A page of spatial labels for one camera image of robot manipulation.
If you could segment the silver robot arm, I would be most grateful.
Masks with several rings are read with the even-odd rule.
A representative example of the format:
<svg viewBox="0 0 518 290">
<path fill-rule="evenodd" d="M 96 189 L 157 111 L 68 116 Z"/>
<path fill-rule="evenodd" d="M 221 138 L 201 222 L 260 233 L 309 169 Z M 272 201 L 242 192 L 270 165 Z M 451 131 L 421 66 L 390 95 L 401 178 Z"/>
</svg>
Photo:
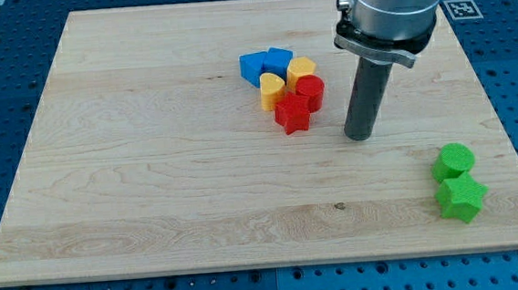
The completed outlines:
<svg viewBox="0 0 518 290">
<path fill-rule="evenodd" d="M 412 67 L 429 43 L 440 0 L 337 0 L 334 45 L 378 64 Z"/>
</svg>

